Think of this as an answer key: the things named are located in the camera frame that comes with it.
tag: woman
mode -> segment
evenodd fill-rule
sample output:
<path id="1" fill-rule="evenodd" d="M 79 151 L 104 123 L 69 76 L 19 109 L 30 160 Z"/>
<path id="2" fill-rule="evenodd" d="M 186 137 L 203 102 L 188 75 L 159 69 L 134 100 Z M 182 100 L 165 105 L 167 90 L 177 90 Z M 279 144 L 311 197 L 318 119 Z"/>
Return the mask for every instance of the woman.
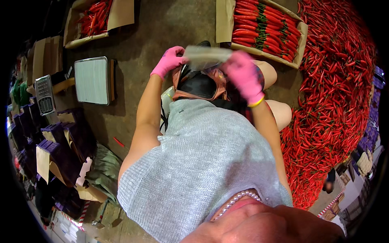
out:
<path id="1" fill-rule="evenodd" d="M 170 70 L 188 62 L 177 56 L 183 51 L 165 52 L 139 102 L 131 148 L 119 173 L 118 199 L 128 217 L 162 243 L 185 237 L 183 242 L 301 241 L 325 226 L 335 236 L 327 231 L 315 236 L 342 235 L 338 226 L 289 208 L 274 118 L 283 116 L 277 110 L 273 116 L 263 101 L 261 83 L 267 87 L 277 79 L 269 64 L 261 63 L 258 73 L 250 56 L 237 51 L 221 67 L 251 107 L 255 127 L 237 112 L 183 99 L 170 104 L 168 129 L 159 136 L 161 85 Z M 284 113 L 290 121 L 290 108 Z"/>

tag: woman's right hand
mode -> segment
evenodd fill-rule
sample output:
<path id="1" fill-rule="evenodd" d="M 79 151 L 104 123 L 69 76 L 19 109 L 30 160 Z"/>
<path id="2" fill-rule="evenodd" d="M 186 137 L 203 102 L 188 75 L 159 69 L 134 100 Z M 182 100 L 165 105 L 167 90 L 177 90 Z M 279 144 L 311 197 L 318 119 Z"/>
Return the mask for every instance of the woman's right hand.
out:
<path id="1" fill-rule="evenodd" d="M 221 66 L 240 95 L 246 99 L 249 107 L 258 105 L 265 97 L 262 85 L 258 82 L 257 67 L 250 55 L 243 51 L 234 51 L 231 57 Z"/>

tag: concrete floor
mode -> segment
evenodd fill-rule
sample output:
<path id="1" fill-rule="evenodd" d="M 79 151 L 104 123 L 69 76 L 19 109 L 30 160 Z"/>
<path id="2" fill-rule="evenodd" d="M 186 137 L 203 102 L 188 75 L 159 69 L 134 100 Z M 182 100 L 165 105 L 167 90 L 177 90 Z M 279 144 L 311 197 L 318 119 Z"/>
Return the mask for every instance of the concrete floor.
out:
<path id="1" fill-rule="evenodd" d="M 297 0 L 274 1 L 297 12 Z M 166 49 L 175 45 L 186 47 L 209 40 L 212 46 L 218 46 L 215 43 L 215 25 L 216 0 L 136 1 L 135 24 L 122 27 L 115 36 L 91 41 L 65 53 L 68 61 L 66 70 L 80 59 L 99 56 L 116 59 L 117 99 L 109 106 L 78 103 L 73 87 L 56 95 L 57 110 L 83 107 L 97 140 L 124 159 L 128 151 L 120 147 L 113 137 L 130 146 L 139 99 L 160 57 Z M 302 82 L 300 71 L 262 60 L 272 64 L 278 74 L 277 82 L 266 91 L 266 98 L 297 107 L 296 97 Z M 168 79 L 163 90 L 171 85 L 171 79 Z M 97 230 L 90 223 L 98 219 L 101 209 L 102 204 L 96 202 L 88 208 L 84 228 L 90 236 L 100 242 L 155 242 L 121 208 L 112 204 L 108 204 L 102 221 L 106 227 Z"/>

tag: wrist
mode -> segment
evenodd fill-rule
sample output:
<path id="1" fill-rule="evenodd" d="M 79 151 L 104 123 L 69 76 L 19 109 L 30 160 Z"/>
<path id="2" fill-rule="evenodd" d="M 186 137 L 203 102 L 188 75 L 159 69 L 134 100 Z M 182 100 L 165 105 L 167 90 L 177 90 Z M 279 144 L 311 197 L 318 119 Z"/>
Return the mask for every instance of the wrist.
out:
<path id="1" fill-rule="evenodd" d="M 261 91 L 257 95 L 247 99 L 247 106 L 248 107 L 258 106 L 262 101 L 264 101 L 264 99 L 265 99 L 265 94 Z"/>
<path id="2" fill-rule="evenodd" d="M 157 81 L 163 83 L 164 79 L 159 74 L 151 73 L 149 81 Z"/>

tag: bracelet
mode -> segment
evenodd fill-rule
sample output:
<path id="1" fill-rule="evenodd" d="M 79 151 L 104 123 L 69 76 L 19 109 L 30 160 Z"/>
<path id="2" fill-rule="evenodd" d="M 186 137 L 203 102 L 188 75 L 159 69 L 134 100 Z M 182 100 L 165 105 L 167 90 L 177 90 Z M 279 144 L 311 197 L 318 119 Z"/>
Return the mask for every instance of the bracelet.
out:
<path id="1" fill-rule="evenodd" d="M 254 103 L 254 104 L 249 104 L 247 106 L 251 107 L 251 108 L 256 107 L 257 105 L 259 105 L 259 103 L 261 103 L 263 101 L 264 98 L 265 98 L 265 96 L 263 96 L 262 99 L 260 99 L 258 102 Z"/>

